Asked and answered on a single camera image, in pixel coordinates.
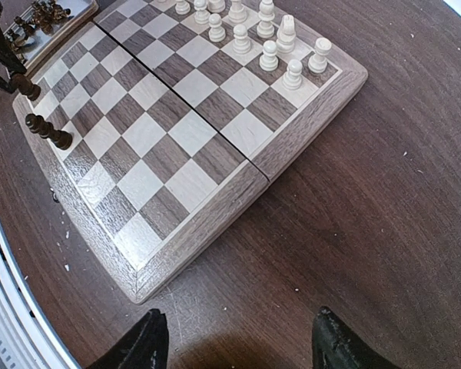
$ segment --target pile of chess pieces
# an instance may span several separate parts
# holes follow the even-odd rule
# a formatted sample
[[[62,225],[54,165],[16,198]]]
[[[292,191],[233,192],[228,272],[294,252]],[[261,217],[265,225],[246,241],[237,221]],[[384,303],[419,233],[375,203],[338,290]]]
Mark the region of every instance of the pile of chess pieces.
[[[29,20],[24,20],[21,17],[15,17],[15,24],[24,32],[23,36],[9,29],[5,35],[10,49],[21,54],[21,49],[27,43],[27,40],[32,37],[37,30],[43,31],[46,35],[53,34],[53,25],[60,25],[68,20],[71,14],[70,9],[63,9],[61,5],[56,3],[56,0],[47,0],[46,2],[32,3],[32,16]]]
[[[244,24],[247,19],[246,9],[242,0],[231,0],[232,6],[229,9],[229,19],[235,24],[233,49],[237,54],[247,54],[251,50],[251,41],[248,30]],[[209,24],[209,39],[212,42],[221,42],[226,37],[226,31],[222,26],[222,18],[218,14],[225,9],[225,0],[194,0],[194,19],[199,25]],[[297,33],[295,30],[295,19],[292,15],[285,15],[282,18],[277,32],[277,40],[271,41],[275,36],[273,20],[275,5],[273,0],[261,0],[260,2],[260,23],[257,26],[257,34],[265,39],[263,54],[260,57],[260,67],[264,71],[272,72],[278,68],[278,53],[289,55],[295,49]],[[187,0],[176,0],[176,12],[179,15],[189,13],[191,6]],[[318,38],[315,44],[315,53],[307,64],[309,70],[314,74],[321,74],[327,68],[327,56],[331,52],[333,44],[327,38]],[[288,90],[294,91],[302,85],[303,66],[300,60],[292,59],[287,66],[287,73],[284,75],[284,85]]]

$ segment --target chessboard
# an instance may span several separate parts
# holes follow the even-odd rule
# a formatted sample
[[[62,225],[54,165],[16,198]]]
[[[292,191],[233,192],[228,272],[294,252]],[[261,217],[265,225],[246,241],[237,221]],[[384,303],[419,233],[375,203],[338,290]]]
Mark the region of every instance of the chessboard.
[[[287,62],[307,63],[320,36],[297,22],[292,55],[264,72],[257,2],[246,2],[246,55],[231,47],[229,4],[215,44],[174,0],[116,2],[33,73],[37,101],[14,101],[20,122],[34,113],[73,134],[62,151],[21,125],[68,216],[135,303],[242,214],[367,77],[333,47],[323,74],[304,68],[301,88],[285,89]]]

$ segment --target dark brown wooden surface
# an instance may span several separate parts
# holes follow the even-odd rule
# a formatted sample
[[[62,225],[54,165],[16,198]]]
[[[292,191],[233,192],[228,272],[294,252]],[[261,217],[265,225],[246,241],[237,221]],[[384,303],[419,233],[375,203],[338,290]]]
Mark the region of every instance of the dark brown wooden surface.
[[[4,3],[10,20],[26,1]],[[12,97],[0,92],[2,225],[81,364],[156,307],[168,317],[171,367],[309,368],[313,316],[327,304],[402,367],[461,368],[461,19],[422,0],[277,5],[330,37],[370,79],[271,189],[142,307],[51,200]]]

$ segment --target white chess piece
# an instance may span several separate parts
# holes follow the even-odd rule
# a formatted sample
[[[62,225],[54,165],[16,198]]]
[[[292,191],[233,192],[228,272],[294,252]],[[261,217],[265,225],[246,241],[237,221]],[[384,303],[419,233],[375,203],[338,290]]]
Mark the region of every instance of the white chess piece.
[[[302,85],[302,63],[292,59],[284,75],[284,85],[288,90],[297,90]]]
[[[242,4],[241,0],[231,0],[232,5],[229,9],[229,19],[235,25],[244,23],[247,19],[246,8]]]
[[[190,3],[186,0],[176,0],[176,12],[179,15],[185,15],[191,10]]]
[[[208,0],[208,10],[212,13],[220,13],[225,10],[225,0]]]
[[[247,54],[251,50],[251,40],[247,34],[245,25],[236,25],[234,27],[234,41],[232,43],[234,52],[237,54]]]
[[[290,54],[295,49],[295,19],[292,15],[284,15],[277,32],[278,51],[282,54]]]
[[[315,51],[313,56],[309,58],[309,63],[307,66],[309,70],[313,73],[323,73],[326,71],[328,66],[328,61],[326,57],[329,55],[333,44],[327,38],[321,37],[316,40]]]
[[[222,17],[219,14],[212,14],[208,22],[210,23],[210,31],[208,31],[210,41],[223,41],[225,38],[225,28],[222,27]]]
[[[206,25],[210,18],[210,12],[207,10],[207,0],[194,0],[194,20],[199,25]]]
[[[263,55],[260,57],[260,67],[264,71],[274,71],[278,68],[277,43],[266,41],[263,44]]]
[[[272,23],[275,19],[275,5],[273,0],[262,0],[258,16],[261,20],[257,27],[258,36],[261,38],[272,38],[275,34],[275,27]]]

